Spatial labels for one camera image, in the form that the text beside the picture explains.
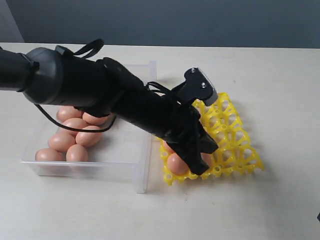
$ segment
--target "egg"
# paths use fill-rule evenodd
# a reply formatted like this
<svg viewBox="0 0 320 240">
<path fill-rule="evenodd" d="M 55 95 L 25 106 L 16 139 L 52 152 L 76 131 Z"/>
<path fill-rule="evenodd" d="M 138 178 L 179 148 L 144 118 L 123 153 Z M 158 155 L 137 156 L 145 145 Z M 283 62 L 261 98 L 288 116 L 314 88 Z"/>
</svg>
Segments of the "egg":
<svg viewBox="0 0 320 240">
<path fill-rule="evenodd" d="M 169 147 L 168 143 L 164 140 L 162 140 L 162 146 L 164 150 L 168 152 L 168 154 L 173 154 L 175 152 L 171 147 Z"/>
<path fill-rule="evenodd" d="M 65 122 L 68 119 L 81 118 L 82 111 L 75 109 L 73 106 L 62 106 L 56 113 L 56 119 Z"/>
<path fill-rule="evenodd" d="M 99 125 L 104 124 L 107 121 L 108 117 L 109 116 L 95 117 L 95 116 L 91 116 L 85 112 L 82 116 L 82 119 L 85 120 L 90 125 L 99 126 Z"/>
<path fill-rule="evenodd" d="M 40 162 L 63 161 L 62 155 L 54 149 L 42 148 L 35 154 L 35 160 Z"/>
<path fill-rule="evenodd" d="M 203 161 L 205 161 L 205 163 L 211 168 L 212 167 L 212 158 L 211 158 L 211 154 L 208 153 L 201 153 L 201 158 Z"/>
<path fill-rule="evenodd" d="M 86 126 L 85 130 L 100 130 L 98 126 Z M 102 132 L 79 132 L 75 137 L 76 144 L 82 145 L 84 147 L 91 147 L 95 145 L 102 137 Z"/>
<path fill-rule="evenodd" d="M 189 170 L 188 165 L 176 153 L 168 157 L 166 165 L 170 172 L 177 176 L 183 175 Z"/>
<path fill-rule="evenodd" d="M 84 146 L 75 144 L 66 152 L 67 162 L 87 162 L 88 152 Z"/>
<path fill-rule="evenodd" d="M 81 119 L 81 118 L 70 118 L 70 119 L 64 121 L 63 125 L 65 125 L 67 127 L 70 127 L 70 128 L 74 128 L 74 129 L 83 129 L 83 128 L 88 126 L 86 121 Z M 78 133 L 77 131 L 67 130 L 67 129 L 64 129 L 64 128 L 60 128 L 59 132 L 60 133 L 70 134 L 72 136 L 76 136 L 77 133 Z"/>
<path fill-rule="evenodd" d="M 55 135 L 50 137 L 48 141 L 49 148 L 61 153 L 66 153 L 67 150 L 75 144 L 75 137 L 65 132 L 56 133 Z"/>
</svg>

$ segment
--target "robotic arm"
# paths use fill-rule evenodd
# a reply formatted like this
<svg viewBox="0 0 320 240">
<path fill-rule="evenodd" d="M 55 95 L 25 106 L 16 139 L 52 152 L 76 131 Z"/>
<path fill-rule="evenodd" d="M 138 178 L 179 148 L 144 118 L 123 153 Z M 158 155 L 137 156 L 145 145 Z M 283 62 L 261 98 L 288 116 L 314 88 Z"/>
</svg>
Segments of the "robotic arm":
<svg viewBox="0 0 320 240">
<path fill-rule="evenodd" d="M 211 154 L 218 145 L 204 130 L 192 103 L 199 99 L 210 106 L 217 100 L 208 78 L 199 68 L 191 68 L 184 74 L 185 81 L 171 90 L 156 82 L 145 86 L 111 58 L 87 59 L 103 45 L 98 39 L 77 52 L 59 45 L 27 54 L 0 49 L 0 90 L 22 92 L 43 113 L 40 105 L 74 106 L 98 118 L 112 113 L 166 141 L 192 173 L 203 174 L 209 166 L 201 153 Z"/>
</svg>

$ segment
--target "black cable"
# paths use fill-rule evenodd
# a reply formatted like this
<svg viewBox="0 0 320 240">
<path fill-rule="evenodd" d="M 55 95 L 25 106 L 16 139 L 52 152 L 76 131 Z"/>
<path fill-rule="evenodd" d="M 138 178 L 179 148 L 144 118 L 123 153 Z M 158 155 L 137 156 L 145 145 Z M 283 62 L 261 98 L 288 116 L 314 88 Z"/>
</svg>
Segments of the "black cable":
<svg viewBox="0 0 320 240">
<path fill-rule="evenodd" d="M 40 110 L 40 112 L 46 116 L 47 119 L 49 119 L 53 124 L 57 125 L 58 127 L 60 128 L 63 128 L 63 129 L 66 129 L 66 130 L 70 130 L 70 131 L 75 131 L 75 132 L 82 132 L 82 133 L 103 133 L 103 132 L 106 132 L 108 131 L 112 126 L 113 124 L 115 123 L 116 121 L 116 116 L 114 116 L 114 118 L 112 119 L 112 122 L 110 123 L 110 125 L 106 128 L 103 128 L 103 129 L 99 129 L 99 130 L 88 130 L 88 129 L 77 129 L 77 128 L 73 128 L 73 127 L 69 127 L 69 126 L 65 126 L 59 122 L 57 122 L 56 120 L 54 120 L 47 112 L 46 110 L 44 110 L 42 108 L 42 106 L 40 106 L 39 104 L 35 104 L 35 106 Z"/>
</svg>

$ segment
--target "egg tray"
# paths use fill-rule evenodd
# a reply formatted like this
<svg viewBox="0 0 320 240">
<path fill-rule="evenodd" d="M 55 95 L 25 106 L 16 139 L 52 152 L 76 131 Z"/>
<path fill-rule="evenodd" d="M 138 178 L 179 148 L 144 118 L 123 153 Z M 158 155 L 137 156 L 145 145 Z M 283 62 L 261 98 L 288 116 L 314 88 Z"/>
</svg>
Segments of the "egg tray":
<svg viewBox="0 0 320 240">
<path fill-rule="evenodd" d="M 169 186 L 174 181 L 182 183 L 185 179 L 201 177 L 204 180 L 210 175 L 229 176 L 232 172 L 243 175 L 250 174 L 255 169 L 265 169 L 259 154 L 250 146 L 250 137 L 242 129 L 243 122 L 227 93 L 219 93 L 217 101 L 209 107 L 200 100 L 196 100 L 192 105 L 200 112 L 200 121 L 204 129 L 217 142 L 219 148 L 211 154 L 212 167 L 201 176 L 193 174 L 190 170 L 183 175 L 175 175 L 168 169 L 167 159 L 170 154 L 161 141 L 159 151 L 164 163 L 163 180 Z"/>
</svg>

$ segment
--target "white table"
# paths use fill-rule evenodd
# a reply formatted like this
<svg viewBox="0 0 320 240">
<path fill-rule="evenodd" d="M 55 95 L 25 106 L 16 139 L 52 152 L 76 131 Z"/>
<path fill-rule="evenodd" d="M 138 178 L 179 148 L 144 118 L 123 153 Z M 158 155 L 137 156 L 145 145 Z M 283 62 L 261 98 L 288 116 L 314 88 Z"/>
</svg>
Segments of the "white table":
<svg viewBox="0 0 320 240">
<path fill-rule="evenodd" d="M 55 45 L 0 46 L 27 53 Z M 169 187 L 154 142 L 146 194 L 125 183 L 39 177 L 20 156 L 40 113 L 22 94 L 2 91 L 1 240 L 319 239 L 320 50 L 105 46 L 103 56 L 155 60 L 167 87 L 201 67 L 229 94 L 266 171 Z"/>
</svg>

